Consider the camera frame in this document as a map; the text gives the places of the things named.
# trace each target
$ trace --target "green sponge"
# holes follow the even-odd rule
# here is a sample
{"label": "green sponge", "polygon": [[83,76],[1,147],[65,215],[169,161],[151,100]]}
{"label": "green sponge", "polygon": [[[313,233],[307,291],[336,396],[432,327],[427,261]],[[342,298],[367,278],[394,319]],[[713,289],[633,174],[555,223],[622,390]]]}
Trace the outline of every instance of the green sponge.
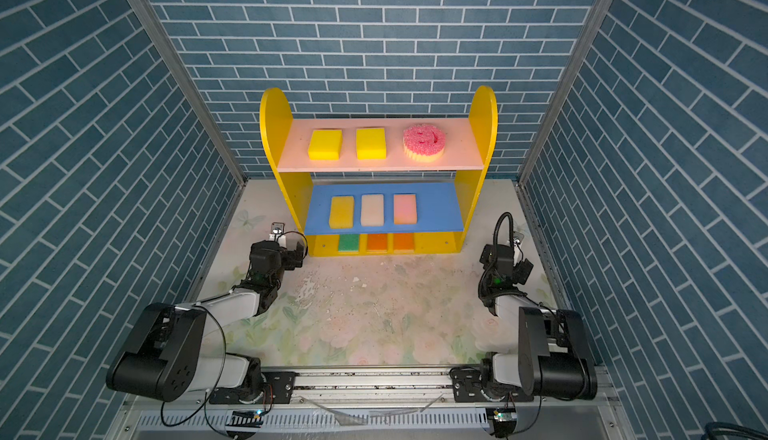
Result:
{"label": "green sponge", "polygon": [[339,252],[357,252],[360,250],[359,234],[339,235]]}

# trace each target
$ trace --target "brick pattern wall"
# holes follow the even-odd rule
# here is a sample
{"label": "brick pattern wall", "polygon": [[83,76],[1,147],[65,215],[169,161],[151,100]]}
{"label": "brick pattern wall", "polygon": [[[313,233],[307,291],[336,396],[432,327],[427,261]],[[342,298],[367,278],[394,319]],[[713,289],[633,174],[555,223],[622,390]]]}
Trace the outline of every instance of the brick pattern wall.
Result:
{"label": "brick pattern wall", "polygon": [[0,0],[0,32],[0,438],[102,438],[236,186],[125,0]]}
{"label": "brick pattern wall", "polygon": [[529,191],[639,438],[768,428],[768,0],[614,0]]}
{"label": "brick pattern wall", "polygon": [[489,175],[516,176],[593,2],[151,1],[252,177],[271,175],[266,89],[301,118],[446,117],[468,113],[480,85],[501,108]]}

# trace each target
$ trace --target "blue shelf board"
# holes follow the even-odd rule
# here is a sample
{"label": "blue shelf board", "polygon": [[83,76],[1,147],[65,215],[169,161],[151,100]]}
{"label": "blue shelf board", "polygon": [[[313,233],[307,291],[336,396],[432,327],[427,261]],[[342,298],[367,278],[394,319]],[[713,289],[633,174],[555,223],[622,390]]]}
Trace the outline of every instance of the blue shelf board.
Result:
{"label": "blue shelf board", "polygon": [[[363,227],[360,225],[361,197],[366,194],[384,194],[384,225]],[[417,223],[395,225],[395,194],[416,195]],[[351,195],[355,198],[354,224],[352,228],[331,228],[331,198]],[[333,234],[390,234],[416,232],[461,232],[464,230],[462,213],[458,208],[456,188],[453,182],[417,182],[400,184],[331,184],[315,185],[307,215],[305,235]]]}

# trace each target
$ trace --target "round sponge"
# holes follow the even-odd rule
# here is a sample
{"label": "round sponge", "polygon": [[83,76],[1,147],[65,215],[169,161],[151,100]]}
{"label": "round sponge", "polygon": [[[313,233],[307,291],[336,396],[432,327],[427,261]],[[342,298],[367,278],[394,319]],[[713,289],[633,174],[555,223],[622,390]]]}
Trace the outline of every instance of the round sponge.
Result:
{"label": "round sponge", "polygon": [[406,155],[418,162],[432,162],[446,150],[446,133],[431,124],[408,127],[402,134]]}

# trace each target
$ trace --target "table surface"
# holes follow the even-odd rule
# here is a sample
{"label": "table surface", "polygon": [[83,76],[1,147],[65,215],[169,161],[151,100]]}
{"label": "table surface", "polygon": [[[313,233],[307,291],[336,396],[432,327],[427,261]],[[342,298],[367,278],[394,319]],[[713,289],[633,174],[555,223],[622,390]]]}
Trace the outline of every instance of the table surface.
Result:
{"label": "table surface", "polygon": [[[264,366],[446,365],[516,351],[516,319],[492,316],[477,298],[478,258],[505,211],[534,264],[522,290],[554,307],[513,183],[487,180],[461,253],[308,257],[285,273],[266,313],[225,327],[227,351],[258,356]],[[242,280],[250,245],[275,221],[295,226],[276,181],[249,181],[198,298]],[[500,241],[506,231],[504,224]]]}

